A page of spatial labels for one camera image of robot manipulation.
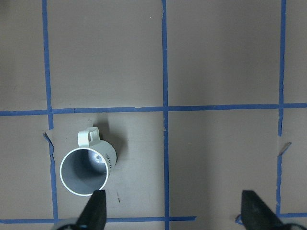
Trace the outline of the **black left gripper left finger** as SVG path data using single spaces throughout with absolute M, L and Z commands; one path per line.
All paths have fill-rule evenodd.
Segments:
M 103 230 L 106 225 L 106 192 L 96 190 L 76 221 L 79 230 Z

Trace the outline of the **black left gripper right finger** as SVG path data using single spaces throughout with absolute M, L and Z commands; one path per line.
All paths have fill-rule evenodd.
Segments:
M 243 190 L 241 197 L 241 220 L 247 230 L 276 230 L 283 226 L 253 190 Z

